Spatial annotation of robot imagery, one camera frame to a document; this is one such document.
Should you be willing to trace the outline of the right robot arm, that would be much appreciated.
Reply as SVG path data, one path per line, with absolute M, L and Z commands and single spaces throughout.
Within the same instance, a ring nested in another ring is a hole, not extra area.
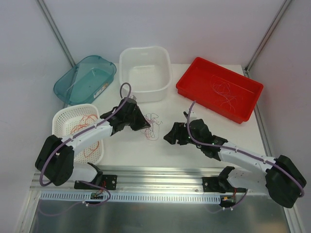
M 206 192 L 244 192 L 253 190 L 268 195 L 277 204 L 292 208 L 304 196 L 307 182 L 290 158 L 278 158 L 243 151 L 228 140 L 213 135 L 202 119 L 176 122 L 163 137 L 171 145 L 195 145 L 206 157 L 226 166 L 217 177 L 204 177 Z

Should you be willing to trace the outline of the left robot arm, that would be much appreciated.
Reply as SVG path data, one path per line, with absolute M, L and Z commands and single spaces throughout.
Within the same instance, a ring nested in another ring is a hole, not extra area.
M 91 162 L 76 163 L 74 158 L 95 142 L 111 137 L 127 126 L 133 131 L 151 126 L 132 98 L 123 98 L 117 107 L 79 132 L 64 137 L 54 134 L 47 137 L 35 162 L 35 168 L 40 171 L 40 185 L 61 186 L 74 181 L 92 189 L 99 188 L 104 182 L 103 172 Z

